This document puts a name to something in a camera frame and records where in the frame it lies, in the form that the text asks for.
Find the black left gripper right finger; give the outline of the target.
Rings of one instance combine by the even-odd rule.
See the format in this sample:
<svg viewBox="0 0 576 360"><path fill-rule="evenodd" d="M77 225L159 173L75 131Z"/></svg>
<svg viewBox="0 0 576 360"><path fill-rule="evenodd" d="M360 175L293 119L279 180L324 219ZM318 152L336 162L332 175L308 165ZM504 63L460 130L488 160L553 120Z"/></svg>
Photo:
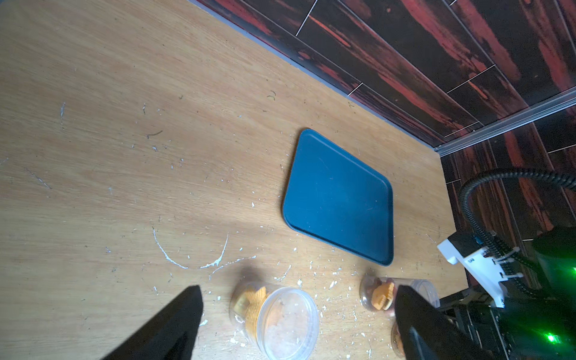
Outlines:
<svg viewBox="0 0 576 360"><path fill-rule="evenodd" d="M492 359L411 286L399 286L395 317L407 359Z"/></svg>

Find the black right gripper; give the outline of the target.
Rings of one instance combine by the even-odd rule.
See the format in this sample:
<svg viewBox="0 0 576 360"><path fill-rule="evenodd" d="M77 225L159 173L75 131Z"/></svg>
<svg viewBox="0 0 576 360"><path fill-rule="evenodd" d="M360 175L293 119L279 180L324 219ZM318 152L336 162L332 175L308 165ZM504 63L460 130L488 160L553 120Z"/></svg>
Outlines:
<svg viewBox="0 0 576 360"><path fill-rule="evenodd" d="M500 309L494 310L492 303L482 287L469 287L441 298L437 310L495 359L517 359L500 331Z"/></svg>

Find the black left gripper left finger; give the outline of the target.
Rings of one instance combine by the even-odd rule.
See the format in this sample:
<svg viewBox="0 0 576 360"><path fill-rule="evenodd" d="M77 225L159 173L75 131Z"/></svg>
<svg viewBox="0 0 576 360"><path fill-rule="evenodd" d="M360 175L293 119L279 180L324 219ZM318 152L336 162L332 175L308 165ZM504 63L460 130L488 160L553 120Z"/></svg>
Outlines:
<svg viewBox="0 0 576 360"><path fill-rule="evenodd" d="M104 358L190 360L202 315L201 288L189 286Z"/></svg>

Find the clear jar with mixed cookies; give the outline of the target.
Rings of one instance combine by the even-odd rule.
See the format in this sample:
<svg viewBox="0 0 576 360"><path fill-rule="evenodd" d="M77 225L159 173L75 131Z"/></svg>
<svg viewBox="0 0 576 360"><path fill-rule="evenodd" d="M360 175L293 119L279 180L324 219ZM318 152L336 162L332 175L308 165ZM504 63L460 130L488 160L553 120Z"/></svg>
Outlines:
<svg viewBox="0 0 576 360"><path fill-rule="evenodd" d="M394 317L395 299L400 286L412 287L435 308L440 306L440 298L436 288L428 280L377 277L370 274L366 274L360 284L361 303L369 311L383 312L390 317Z"/></svg>

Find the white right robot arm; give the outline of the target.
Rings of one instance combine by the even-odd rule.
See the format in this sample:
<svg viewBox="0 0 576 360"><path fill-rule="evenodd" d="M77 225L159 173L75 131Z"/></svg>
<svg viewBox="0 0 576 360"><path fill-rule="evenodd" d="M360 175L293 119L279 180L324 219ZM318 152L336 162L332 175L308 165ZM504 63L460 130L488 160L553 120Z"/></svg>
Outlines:
<svg viewBox="0 0 576 360"><path fill-rule="evenodd" d="M495 359L575 358L575 228L558 226L532 240L543 299L515 295L504 265L518 249L494 256L469 232L456 232L438 248L462 264L477 285L439 302L439 311Z"/></svg>

